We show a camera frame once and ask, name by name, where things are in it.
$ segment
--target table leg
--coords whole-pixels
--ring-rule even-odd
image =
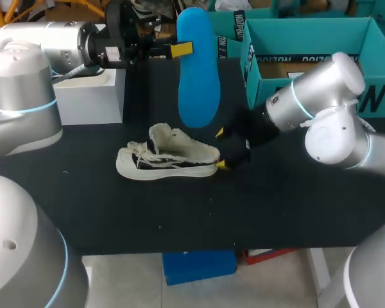
[[[345,297],[344,264],[342,264],[331,278],[329,285],[318,295],[318,308],[335,308]]]
[[[312,277],[314,278],[316,295],[319,296],[330,282],[327,261],[323,255],[322,248],[307,249],[307,256]]]

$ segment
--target insole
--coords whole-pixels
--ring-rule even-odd
[[[201,8],[188,8],[178,17],[178,41],[192,42],[194,50],[180,57],[178,111],[188,127],[208,125],[218,109],[220,87],[214,36],[208,13]]]

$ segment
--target cable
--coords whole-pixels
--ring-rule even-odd
[[[102,70],[100,70],[100,71],[98,71],[98,72],[96,72],[94,74],[91,74],[91,75],[87,75],[87,74],[86,75],[79,75],[79,74],[77,74],[77,75],[75,75],[73,77],[70,77],[70,79],[83,78],[83,77],[96,77],[96,76],[100,76],[101,74],[103,74],[104,71],[105,71],[105,69],[102,69]],[[53,80],[57,79],[57,78],[60,78],[62,76],[64,76],[64,75],[63,74],[56,74],[56,75],[53,76]]]
[[[61,81],[64,81],[66,79],[69,79],[69,78],[73,77],[74,75],[80,74],[85,69],[87,69],[87,67],[84,64],[81,64],[79,67],[76,67],[72,71],[69,71],[64,76],[56,78],[56,79],[53,79],[53,85],[55,85],[56,83],[59,83]]]

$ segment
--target white sneaker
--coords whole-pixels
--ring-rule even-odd
[[[129,142],[118,152],[115,166],[120,175],[133,180],[156,180],[167,176],[204,177],[217,171],[219,151],[191,139],[167,123],[150,128],[145,143]]]

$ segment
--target black table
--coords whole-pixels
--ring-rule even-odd
[[[65,126],[48,148],[0,159],[0,175],[22,185],[84,255],[218,248],[353,246],[385,223],[385,178],[310,159],[299,129],[252,151],[251,164],[209,178],[136,182],[116,171],[128,141],[167,122],[218,146],[214,136],[246,104],[238,61],[219,62],[221,104],[208,127],[178,116],[176,61],[127,72],[124,124]],[[368,120],[385,132],[385,119]]]

